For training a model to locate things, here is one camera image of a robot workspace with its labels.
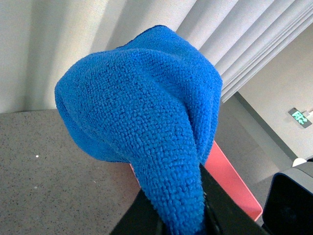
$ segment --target blue microfiber cloth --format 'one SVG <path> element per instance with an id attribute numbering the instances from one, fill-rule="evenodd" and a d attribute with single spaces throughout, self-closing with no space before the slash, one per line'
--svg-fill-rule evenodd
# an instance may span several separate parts
<path id="1" fill-rule="evenodd" d="M 57 83 L 55 101 L 81 149 L 131 163 L 169 232 L 192 235 L 204 231 L 199 165 L 213 144 L 221 88 L 207 59 L 158 25 L 79 60 Z"/>

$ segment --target black speaker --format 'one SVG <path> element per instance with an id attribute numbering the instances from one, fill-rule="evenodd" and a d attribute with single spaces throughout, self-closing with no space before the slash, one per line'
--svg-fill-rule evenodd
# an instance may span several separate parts
<path id="1" fill-rule="evenodd" d="M 274 175 L 263 221 L 273 235 L 313 235 L 313 162 Z"/>

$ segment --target exit sign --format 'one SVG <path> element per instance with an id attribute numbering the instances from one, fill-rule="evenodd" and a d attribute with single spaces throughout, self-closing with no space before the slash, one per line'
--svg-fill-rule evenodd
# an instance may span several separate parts
<path id="1" fill-rule="evenodd" d="M 312 125 L 312 123 L 296 108 L 291 109 L 288 113 L 304 128 Z"/>

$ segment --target white curtain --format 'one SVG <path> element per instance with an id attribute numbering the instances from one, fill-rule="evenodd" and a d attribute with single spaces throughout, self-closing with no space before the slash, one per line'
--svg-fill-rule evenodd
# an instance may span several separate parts
<path id="1" fill-rule="evenodd" d="M 2 0 L 0 113 L 55 108 L 54 86 L 73 63 L 156 24 L 215 65 L 225 102 L 312 15 L 313 0 Z"/>

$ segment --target gray floor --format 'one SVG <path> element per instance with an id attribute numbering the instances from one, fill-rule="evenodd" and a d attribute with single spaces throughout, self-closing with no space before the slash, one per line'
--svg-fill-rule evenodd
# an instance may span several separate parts
<path id="1" fill-rule="evenodd" d="M 215 141 L 264 208 L 273 175 L 292 160 L 235 97 L 220 107 Z"/>
<path id="2" fill-rule="evenodd" d="M 235 98 L 221 106 L 216 141 L 264 206 L 291 160 Z M 78 149 L 56 110 L 0 115 L 0 235 L 108 234 L 138 191 L 128 164 Z"/>
<path id="3" fill-rule="evenodd" d="M 138 191 L 128 164 L 78 149 L 56 110 L 0 115 L 0 235 L 109 234 Z"/>

